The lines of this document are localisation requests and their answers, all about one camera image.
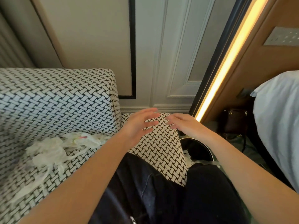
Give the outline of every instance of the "glowing yellow light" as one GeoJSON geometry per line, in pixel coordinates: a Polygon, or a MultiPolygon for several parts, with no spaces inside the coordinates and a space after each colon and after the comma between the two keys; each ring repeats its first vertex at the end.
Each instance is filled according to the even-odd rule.
{"type": "Polygon", "coordinates": [[[207,108],[209,107],[213,97],[215,96],[217,90],[219,89],[221,83],[223,82],[227,72],[229,71],[231,65],[236,59],[238,53],[240,52],[242,46],[244,45],[246,39],[249,36],[253,26],[255,25],[257,19],[262,13],[268,0],[252,0],[249,10],[245,15],[240,28],[238,29],[232,44],[226,54],[226,57],[222,61],[222,65],[218,69],[217,75],[212,83],[210,90],[206,94],[203,103],[201,104],[195,118],[197,121],[201,121],[207,108]]]}

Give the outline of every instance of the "black pants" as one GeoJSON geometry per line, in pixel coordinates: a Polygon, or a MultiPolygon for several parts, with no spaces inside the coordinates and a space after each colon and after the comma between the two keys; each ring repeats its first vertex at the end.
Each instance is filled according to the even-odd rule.
{"type": "Polygon", "coordinates": [[[141,158],[127,153],[90,224],[248,223],[230,180],[215,165],[193,165],[186,186],[167,180],[141,158]]]}

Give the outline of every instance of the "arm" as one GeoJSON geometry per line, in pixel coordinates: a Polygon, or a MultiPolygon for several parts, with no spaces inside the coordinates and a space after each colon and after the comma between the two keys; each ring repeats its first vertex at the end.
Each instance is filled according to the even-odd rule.
{"type": "Polygon", "coordinates": [[[153,129],[159,117],[149,108],[130,116],[124,127],[57,189],[34,207],[20,224],[87,223],[125,153],[153,129]]]}
{"type": "Polygon", "coordinates": [[[201,141],[214,152],[260,224],[299,223],[299,195],[296,192],[190,115],[176,113],[166,118],[171,128],[201,141]]]}

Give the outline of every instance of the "handbag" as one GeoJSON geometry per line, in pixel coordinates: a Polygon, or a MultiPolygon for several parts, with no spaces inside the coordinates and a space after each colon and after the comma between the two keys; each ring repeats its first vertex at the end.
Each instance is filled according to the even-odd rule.
{"type": "Polygon", "coordinates": [[[246,147],[246,134],[248,128],[248,111],[245,109],[228,108],[224,109],[219,116],[219,125],[217,133],[219,133],[225,139],[227,134],[237,134],[237,136],[243,137],[243,149],[246,147]]]}

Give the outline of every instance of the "sofa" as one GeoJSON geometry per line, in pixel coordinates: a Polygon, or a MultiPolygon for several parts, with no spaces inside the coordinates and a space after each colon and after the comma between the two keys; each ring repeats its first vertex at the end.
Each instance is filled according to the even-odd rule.
{"type": "MultiPolygon", "coordinates": [[[[17,223],[97,150],[89,149],[67,162],[63,175],[54,169],[43,185],[11,204],[16,192],[41,172],[30,165],[26,147],[69,132],[112,136],[130,115],[121,114],[110,69],[1,68],[0,224],[17,223]]],[[[162,113],[154,131],[129,152],[184,186],[187,166],[177,131],[166,125],[167,115],[162,113]]]]}

